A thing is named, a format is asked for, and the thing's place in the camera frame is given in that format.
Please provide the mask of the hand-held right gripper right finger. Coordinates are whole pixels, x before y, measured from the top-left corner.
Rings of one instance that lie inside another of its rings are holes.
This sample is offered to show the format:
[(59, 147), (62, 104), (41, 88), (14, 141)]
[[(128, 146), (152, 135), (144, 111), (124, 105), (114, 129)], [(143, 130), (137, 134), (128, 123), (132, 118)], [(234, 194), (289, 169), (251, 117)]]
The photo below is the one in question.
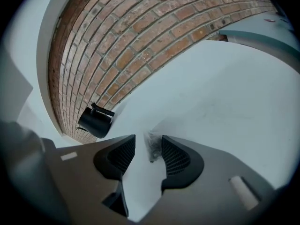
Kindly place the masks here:
[(248, 225), (277, 191), (234, 155), (164, 135), (166, 178), (142, 225)]

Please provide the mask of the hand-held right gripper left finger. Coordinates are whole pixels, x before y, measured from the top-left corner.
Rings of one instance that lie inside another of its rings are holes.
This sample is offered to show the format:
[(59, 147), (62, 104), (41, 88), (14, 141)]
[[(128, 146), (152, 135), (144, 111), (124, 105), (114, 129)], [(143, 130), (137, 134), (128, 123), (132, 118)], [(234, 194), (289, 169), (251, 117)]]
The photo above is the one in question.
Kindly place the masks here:
[(56, 148), (44, 139), (45, 161), (72, 222), (127, 222), (122, 177), (135, 156), (135, 135)]

